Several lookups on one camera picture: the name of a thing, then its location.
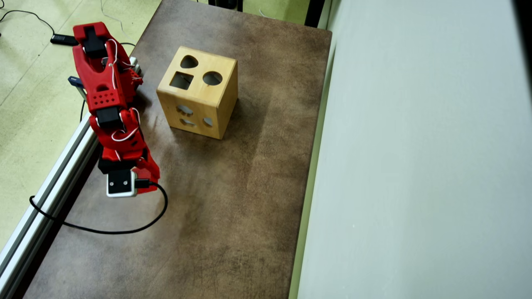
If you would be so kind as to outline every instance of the table surface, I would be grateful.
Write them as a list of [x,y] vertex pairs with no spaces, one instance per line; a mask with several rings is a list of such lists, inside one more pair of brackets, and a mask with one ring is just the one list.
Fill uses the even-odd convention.
[[[191,1],[163,1],[132,56],[142,130],[169,195],[133,235],[63,227],[26,298],[287,297],[331,32]],[[223,140],[171,129],[155,90],[179,46],[238,60]],[[159,192],[105,196],[95,167],[67,217],[136,228]]]

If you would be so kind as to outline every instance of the wooden shape sorter box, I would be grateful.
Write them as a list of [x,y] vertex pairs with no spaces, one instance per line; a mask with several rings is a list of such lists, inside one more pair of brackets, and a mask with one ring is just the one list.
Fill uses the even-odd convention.
[[222,139],[238,98],[237,61],[179,47],[157,96],[171,127]]

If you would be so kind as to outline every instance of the black cable on floor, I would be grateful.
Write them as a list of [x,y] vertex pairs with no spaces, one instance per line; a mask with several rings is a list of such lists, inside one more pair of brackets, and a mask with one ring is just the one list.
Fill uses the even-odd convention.
[[74,225],[74,224],[71,224],[71,223],[68,223],[68,222],[65,222],[65,221],[62,221],[62,220],[59,220],[57,219],[56,217],[53,217],[52,215],[50,214],[47,214],[46,212],[44,212],[43,210],[41,210],[34,202],[33,202],[33,198],[35,196],[30,196],[30,204],[34,207],[35,210],[37,210],[37,212],[41,213],[44,217],[50,219],[50,220],[53,220],[55,222],[58,222],[58,223],[61,223],[62,225],[65,225],[65,226],[68,226],[68,227],[73,227],[73,228],[77,228],[77,229],[80,229],[80,230],[84,230],[84,231],[88,231],[88,232],[93,232],[95,234],[102,234],[102,235],[125,235],[125,234],[133,234],[135,232],[139,232],[141,230],[145,230],[146,228],[152,226],[153,224],[155,224],[161,217],[163,217],[164,213],[166,212],[166,209],[168,207],[168,195],[166,194],[166,191],[164,191],[163,187],[161,187],[161,185],[155,183],[155,182],[149,182],[149,185],[150,186],[155,186],[157,187],[161,193],[163,194],[164,196],[164,207],[163,207],[163,210],[161,211],[161,213],[150,223],[144,225],[143,227],[140,227],[140,228],[137,228],[137,229],[132,229],[132,230],[119,230],[119,231],[107,231],[107,230],[97,230],[97,229],[92,229],[92,228],[87,228],[87,227],[83,227],[83,226],[78,226],[78,225]]
[[30,11],[19,11],[19,10],[8,11],[8,12],[6,12],[6,13],[2,16],[2,18],[0,19],[0,22],[2,22],[2,21],[4,20],[4,18],[5,18],[6,15],[8,15],[9,13],[12,13],[12,12],[25,12],[25,13],[30,13],[30,14],[36,16],[39,20],[41,20],[41,21],[44,22],[46,25],[48,25],[48,27],[50,27],[50,29],[52,30],[52,33],[55,34],[55,30],[54,30],[54,28],[52,28],[52,26],[51,26],[50,24],[48,24],[45,20],[39,18],[39,16],[38,16],[36,13],[34,13],[34,12],[30,12]]

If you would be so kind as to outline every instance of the heart-shaped hole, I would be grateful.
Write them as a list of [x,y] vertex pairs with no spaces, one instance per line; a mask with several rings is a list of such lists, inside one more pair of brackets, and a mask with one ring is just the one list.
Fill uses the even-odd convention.
[[181,60],[181,67],[184,69],[191,69],[198,66],[198,60],[195,59],[193,56],[186,55],[183,57],[183,60]]

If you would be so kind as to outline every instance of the white wall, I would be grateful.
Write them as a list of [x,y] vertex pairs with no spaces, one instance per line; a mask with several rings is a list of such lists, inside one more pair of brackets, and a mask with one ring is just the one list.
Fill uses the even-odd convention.
[[531,298],[510,1],[338,3],[299,298]]

